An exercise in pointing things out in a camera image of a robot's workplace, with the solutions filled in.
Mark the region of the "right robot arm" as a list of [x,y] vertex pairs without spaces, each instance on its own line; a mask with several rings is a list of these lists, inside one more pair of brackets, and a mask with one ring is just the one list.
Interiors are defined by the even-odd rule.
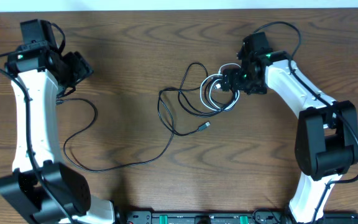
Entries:
[[244,38],[237,54],[241,64],[223,70],[224,91],[248,95],[276,92],[298,119],[295,157],[301,176],[282,223],[358,223],[358,215],[323,212],[329,194],[358,164],[356,107],[336,101],[312,84],[285,51],[274,51],[264,32]]

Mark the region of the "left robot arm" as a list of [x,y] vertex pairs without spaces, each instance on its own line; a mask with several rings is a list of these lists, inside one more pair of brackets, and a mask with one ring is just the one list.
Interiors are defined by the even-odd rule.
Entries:
[[16,97],[17,146],[1,196],[28,223],[115,223],[114,205],[91,195],[84,176],[65,165],[59,145],[57,100],[74,92],[93,69],[78,52],[63,51],[56,25],[21,23],[24,43],[5,69]]

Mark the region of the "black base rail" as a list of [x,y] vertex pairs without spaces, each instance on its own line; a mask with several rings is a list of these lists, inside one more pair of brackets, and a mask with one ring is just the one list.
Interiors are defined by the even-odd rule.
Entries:
[[131,211],[119,219],[124,224],[254,224],[254,223],[294,223],[287,214],[258,211],[254,213],[157,213]]

